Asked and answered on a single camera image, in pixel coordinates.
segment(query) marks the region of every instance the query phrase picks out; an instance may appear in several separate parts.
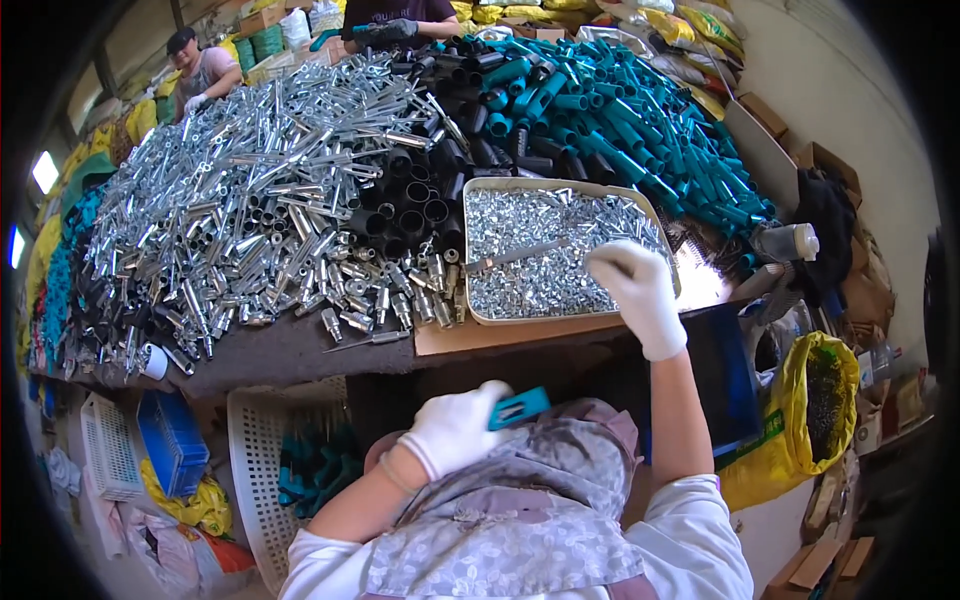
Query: white work glove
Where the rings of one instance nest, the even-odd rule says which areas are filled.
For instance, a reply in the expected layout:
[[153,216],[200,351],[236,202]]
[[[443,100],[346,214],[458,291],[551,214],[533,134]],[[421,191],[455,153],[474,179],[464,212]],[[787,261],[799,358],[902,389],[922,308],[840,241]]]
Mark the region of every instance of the white work glove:
[[587,255],[590,274],[620,306],[620,316],[643,344],[650,362],[672,358],[686,348],[666,260],[636,242],[604,244]]
[[206,97],[206,94],[197,94],[190,100],[187,100],[186,104],[183,105],[184,114],[190,114],[191,112],[199,108],[200,105],[206,102],[207,100],[208,99]]
[[418,410],[414,426],[397,441],[420,459],[430,481],[483,459],[510,434],[488,431],[493,406],[514,391],[503,381],[488,381],[464,394],[432,397]]

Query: white sleeve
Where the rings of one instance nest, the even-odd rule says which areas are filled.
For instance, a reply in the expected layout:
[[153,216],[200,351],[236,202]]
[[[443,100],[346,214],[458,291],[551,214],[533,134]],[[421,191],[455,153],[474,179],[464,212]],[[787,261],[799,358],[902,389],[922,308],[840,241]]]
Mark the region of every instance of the white sleeve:
[[370,548],[349,541],[328,540],[305,529],[287,550],[290,574],[278,600],[355,598]]
[[753,598],[754,580],[716,475],[661,488],[624,538],[643,550],[647,579],[660,598]]

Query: white plastic basket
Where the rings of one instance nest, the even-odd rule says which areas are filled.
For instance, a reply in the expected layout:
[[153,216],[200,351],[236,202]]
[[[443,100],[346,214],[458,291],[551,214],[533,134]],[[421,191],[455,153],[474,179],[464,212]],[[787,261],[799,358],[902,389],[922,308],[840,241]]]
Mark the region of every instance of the white plastic basket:
[[97,495],[123,502],[142,494],[143,481],[124,414],[113,402],[91,394],[80,409],[80,422]]
[[347,403],[347,381],[329,377],[283,391],[269,388],[236,390],[227,396],[230,468],[250,550],[263,583],[274,595],[287,578],[287,548],[306,524],[294,507],[281,507],[276,484],[280,447],[292,409],[336,402]]

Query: white bottle cap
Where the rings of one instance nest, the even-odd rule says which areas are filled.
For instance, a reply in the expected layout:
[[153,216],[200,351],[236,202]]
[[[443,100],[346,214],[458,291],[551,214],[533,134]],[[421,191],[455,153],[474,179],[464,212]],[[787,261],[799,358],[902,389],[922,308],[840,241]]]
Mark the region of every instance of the white bottle cap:
[[159,347],[150,344],[144,344],[144,349],[150,353],[147,357],[147,364],[144,365],[142,373],[159,381],[167,373],[167,355]]
[[810,223],[799,223],[793,228],[793,243],[797,247],[797,254],[806,262],[817,259],[820,251],[820,240],[817,232]]

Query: window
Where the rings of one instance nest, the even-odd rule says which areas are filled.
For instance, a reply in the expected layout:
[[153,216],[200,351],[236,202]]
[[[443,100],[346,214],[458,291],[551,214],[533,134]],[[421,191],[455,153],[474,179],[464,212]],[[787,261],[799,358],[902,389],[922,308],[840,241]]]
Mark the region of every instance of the window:
[[60,172],[54,166],[54,160],[50,158],[50,153],[44,152],[40,155],[40,160],[34,165],[34,179],[36,184],[40,186],[40,191],[44,194],[49,192],[59,176]]
[[23,247],[27,243],[24,241],[23,236],[20,235],[19,228],[13,228],[13,244],[10,251],[10,264],[15,269],[20,265],[20,255],[23,254]]

